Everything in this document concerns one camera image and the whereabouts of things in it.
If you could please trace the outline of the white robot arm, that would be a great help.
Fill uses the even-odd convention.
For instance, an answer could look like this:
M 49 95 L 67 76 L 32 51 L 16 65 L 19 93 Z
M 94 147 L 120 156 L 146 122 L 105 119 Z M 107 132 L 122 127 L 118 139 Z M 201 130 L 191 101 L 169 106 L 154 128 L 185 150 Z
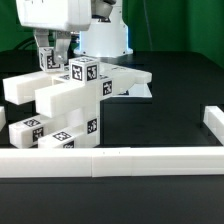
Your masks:
M 38 48 L 48 47 L 55 34 L 54 61 L 65 64 L 71 33 L 87 31 L 94 17 L 108 18 L 116 0 L 16 0 L 22 26 L 33 28 Z

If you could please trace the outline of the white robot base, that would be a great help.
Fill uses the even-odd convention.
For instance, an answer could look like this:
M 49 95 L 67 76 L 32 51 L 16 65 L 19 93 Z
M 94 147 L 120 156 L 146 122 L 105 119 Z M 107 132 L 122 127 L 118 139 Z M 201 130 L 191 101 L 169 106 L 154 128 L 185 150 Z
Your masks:
M 117 0 L 108 19 L 93 19 L 88 31 L 79 34 L 76 55 L 118 58 L 130 55 L 129 29 L 123 21 L 123 0 Z

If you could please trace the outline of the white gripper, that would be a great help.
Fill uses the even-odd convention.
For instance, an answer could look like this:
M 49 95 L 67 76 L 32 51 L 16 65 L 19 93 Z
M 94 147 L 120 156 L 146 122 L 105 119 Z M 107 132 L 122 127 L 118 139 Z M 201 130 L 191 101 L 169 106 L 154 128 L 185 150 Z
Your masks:
M 71 33 L 86 31 L 91 24 L 91 0 L 16 0 L 20 23 L 35 29 L 38 47 L 49 46 L 49 30 L 55 32 L 54 61 L 66 64 Z

